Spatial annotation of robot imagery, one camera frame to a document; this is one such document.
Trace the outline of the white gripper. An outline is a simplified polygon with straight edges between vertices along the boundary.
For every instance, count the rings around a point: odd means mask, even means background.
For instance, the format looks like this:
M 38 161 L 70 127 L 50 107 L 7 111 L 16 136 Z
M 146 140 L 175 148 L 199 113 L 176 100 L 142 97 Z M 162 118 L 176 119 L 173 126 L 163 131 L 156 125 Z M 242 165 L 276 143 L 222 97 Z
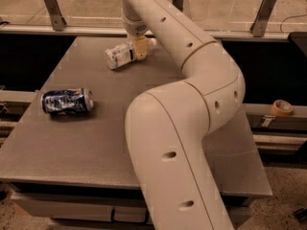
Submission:
M 149 51 L 149 40 L 143 36 L 149 28 L 136 13 L 122 13 L 124 28 L 129 35 L 138 36 L 132 43 L 137 60 L 143 60 Z

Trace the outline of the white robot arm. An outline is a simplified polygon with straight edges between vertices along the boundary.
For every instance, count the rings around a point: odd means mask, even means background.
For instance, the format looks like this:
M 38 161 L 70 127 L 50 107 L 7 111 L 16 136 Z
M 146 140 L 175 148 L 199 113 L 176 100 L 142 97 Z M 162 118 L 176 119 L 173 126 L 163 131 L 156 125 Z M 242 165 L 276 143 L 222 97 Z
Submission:
M 127 144 L 155 230 L 234 230 L 201 141 L 229 122 L 243 74 L 211 35 L 167 0 L 126 0 L 182 71 L 183 80 L 137 96 Z

